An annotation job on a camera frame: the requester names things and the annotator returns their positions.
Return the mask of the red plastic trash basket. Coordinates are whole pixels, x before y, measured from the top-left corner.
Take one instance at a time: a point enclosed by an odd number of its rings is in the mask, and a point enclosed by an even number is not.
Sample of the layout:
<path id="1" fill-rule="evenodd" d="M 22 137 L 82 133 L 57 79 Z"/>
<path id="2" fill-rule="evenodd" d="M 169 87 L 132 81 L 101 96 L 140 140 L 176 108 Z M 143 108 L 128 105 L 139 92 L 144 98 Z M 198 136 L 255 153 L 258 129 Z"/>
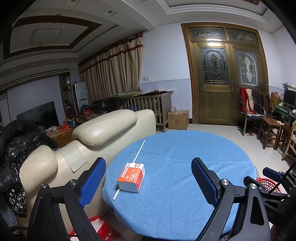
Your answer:
<path id="1" fill-rule="evenodd" d="M 267 178 L 257 178 L 256 181 L 260 183 L 266 190 L 273 190 L 276 186 L 276 183 Z"/>

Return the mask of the beige striped curtain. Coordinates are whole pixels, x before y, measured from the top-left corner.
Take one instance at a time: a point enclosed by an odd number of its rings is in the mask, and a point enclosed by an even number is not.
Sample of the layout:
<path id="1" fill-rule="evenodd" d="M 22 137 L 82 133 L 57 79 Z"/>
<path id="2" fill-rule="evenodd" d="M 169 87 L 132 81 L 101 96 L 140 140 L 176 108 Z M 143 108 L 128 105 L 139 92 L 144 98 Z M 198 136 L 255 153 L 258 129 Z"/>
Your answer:
<path id="1" fill-rule="evenodd" d="M 139 32 L 121 39 L 79 63 L 90 102 L 139 90 L 144 36 Z"/>

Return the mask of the grey wooden crib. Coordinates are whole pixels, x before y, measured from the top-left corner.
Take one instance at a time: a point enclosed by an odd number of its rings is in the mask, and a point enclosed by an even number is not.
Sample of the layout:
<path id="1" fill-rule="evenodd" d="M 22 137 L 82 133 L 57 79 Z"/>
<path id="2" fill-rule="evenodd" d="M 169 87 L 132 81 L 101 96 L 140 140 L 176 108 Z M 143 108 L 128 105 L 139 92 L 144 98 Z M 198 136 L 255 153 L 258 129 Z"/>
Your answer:
<path id="1" fill-rule="evenodd" d="M 154 112 L 156 125 L 166 131 L 168 113 L 171 111 L 171 93 L 169 91 L 153 91 L 143 93 L 141 90 L 113 95 L 117 109 L 140 111 L 150 109 Z"/>

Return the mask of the black computer monitor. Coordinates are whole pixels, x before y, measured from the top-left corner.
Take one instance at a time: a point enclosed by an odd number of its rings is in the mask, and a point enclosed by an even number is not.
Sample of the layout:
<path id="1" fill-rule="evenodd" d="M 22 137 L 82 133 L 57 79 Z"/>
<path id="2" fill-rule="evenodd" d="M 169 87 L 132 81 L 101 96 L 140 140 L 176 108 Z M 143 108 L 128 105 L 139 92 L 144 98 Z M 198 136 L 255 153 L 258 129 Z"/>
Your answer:
<path id="1" fill-rule="evenodd" d="M 289 109 L 295 109 L 296 92 L 293 90 L 285 89 L 283 103 Z"/>

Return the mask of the chair with red cloth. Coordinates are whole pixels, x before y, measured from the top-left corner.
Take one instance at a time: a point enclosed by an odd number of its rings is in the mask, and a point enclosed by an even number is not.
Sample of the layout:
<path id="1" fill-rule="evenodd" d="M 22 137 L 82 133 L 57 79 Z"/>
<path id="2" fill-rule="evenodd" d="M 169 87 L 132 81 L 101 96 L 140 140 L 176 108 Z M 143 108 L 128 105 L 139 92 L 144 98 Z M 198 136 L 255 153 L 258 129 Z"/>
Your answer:
<path id="1" fill-rule="evenodd" d="M 244 116 L 243 127 L 238 127 L 241 135 L 245 135 L 248 121 L 257 121 L 266 116 L 267 112 L 259 101 L 258 91 L 244 87 L 240 88 L 240 109 L 241 114 Z"/>

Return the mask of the red white gift bag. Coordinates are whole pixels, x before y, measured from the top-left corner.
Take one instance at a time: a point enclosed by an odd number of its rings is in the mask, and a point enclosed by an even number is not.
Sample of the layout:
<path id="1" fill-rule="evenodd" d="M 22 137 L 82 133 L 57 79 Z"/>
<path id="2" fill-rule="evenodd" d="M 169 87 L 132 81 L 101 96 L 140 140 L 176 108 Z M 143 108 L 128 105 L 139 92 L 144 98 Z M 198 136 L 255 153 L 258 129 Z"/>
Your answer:
<path id="1" fill-rule="evenodd" d="M 89 219 L 94 227 L 96 233 L 103 241 L 119 240 L 121 234 L 114 229 L 107 221 L 103 220 L 100 216 L 95 216 Z"/>

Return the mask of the brown wooden double door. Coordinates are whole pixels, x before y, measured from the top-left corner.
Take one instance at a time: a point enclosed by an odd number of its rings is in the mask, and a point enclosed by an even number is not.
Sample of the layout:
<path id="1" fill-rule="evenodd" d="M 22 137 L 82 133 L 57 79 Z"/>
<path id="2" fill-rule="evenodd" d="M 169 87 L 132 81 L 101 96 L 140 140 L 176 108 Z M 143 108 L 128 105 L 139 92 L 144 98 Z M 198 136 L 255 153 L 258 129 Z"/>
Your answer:
<path id="1" fill-rule="evenodd" d="M 256 29 L 226 23 L 183 23 L 193 123 L 243 122 L 240 89 L 268 92 L 268 71 Z"/>

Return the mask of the blue round table cloth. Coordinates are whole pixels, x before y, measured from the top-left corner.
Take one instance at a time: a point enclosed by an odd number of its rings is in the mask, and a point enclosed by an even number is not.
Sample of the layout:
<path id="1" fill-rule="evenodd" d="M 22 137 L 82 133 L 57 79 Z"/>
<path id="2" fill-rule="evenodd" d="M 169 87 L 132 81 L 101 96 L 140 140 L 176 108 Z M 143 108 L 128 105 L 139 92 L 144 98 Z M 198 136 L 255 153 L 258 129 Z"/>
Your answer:
<path id="1" fill-rule="evenodd" d="M 251 159 L 232 141 L 206 132 L 171 131 L 138 140 L 116 156 L 106 172 L 103 200 L 120 223 L 139 235 L 195 240 L 213 212 L 191 171 L 196 157 L 233 185 L 257 177 Z M 129 162 L 145 167 L 139 193 L 118 191 L 117 179 Z"/>

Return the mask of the white refrigerator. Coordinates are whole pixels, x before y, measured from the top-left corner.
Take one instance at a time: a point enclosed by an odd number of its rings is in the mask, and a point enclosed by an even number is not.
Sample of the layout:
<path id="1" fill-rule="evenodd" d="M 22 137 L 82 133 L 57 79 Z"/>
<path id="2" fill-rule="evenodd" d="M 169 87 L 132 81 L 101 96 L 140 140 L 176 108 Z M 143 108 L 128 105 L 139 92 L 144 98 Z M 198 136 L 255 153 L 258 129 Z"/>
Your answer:
<path id="1" fill-rule="evenodd" d="M 89 105 L 85 82 L 74 83 L 73 91 L 76 108 L 78 113 L 80 113 L 83 105 Z"/>

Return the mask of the black flat television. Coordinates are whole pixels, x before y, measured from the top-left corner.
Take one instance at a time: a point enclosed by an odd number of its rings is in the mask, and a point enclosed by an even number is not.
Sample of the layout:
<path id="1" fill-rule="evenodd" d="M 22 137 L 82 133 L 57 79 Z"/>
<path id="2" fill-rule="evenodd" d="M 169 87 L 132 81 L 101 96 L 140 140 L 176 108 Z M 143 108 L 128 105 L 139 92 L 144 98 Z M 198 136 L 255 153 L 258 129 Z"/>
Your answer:
<path id="1" fill-rule="evenodd" d="M 30 120 L 36 125 L 43 126 L 45 128 L 59 126 L 55 103 L 53 101 L 20 113 L 16 116 L 16 119 Z"/>

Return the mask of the cardboard box by wall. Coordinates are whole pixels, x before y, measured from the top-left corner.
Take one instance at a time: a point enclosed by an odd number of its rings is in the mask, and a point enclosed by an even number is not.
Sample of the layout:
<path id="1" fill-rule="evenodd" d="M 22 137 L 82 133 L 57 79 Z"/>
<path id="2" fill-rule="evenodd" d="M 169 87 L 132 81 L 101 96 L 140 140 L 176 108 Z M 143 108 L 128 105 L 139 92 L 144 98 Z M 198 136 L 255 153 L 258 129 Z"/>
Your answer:
<path id="1" fill-rule="evenodd" d="M 168 128 L 171 130 L 187 130 L 189 126 L 189 110 L 176 110 L 168 113 Z"/>

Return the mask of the cream leather sofa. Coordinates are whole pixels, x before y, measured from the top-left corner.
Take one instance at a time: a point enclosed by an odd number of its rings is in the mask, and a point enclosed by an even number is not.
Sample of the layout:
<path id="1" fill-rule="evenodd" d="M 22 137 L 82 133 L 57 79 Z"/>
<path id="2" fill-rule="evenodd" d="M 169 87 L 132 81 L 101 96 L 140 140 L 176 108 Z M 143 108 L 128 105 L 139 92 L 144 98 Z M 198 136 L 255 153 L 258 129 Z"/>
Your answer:
<path id="1" fill-rule="evenodd" d="M 127 146 L 155 133 L 156 120 L 152 110 L 122 109 L 79 125 L 72 133 L 74 140 L 56 151 L 45 145 L 39 146 L 20 168 L 27 215 L 31 214 L 41 184 L 64 186 L 69 180 L 78 179 L 98 157 L 109 166 Z"/>

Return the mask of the dark wooden stool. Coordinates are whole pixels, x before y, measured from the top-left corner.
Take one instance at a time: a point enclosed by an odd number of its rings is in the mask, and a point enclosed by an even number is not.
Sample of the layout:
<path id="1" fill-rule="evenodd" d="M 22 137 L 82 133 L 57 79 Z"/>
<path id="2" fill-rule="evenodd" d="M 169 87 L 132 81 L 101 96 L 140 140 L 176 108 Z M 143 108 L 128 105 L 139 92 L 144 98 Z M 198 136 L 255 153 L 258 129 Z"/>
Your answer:
<path id="1" fill-rule="evenodd" d="M 261 124 L 257 135 L 262 140 L 262 148 L 265 150 L 268 144 L 273 144 L 273 150 L 278 149 L 281 125 L 274 118 L 261 117 Z"/>

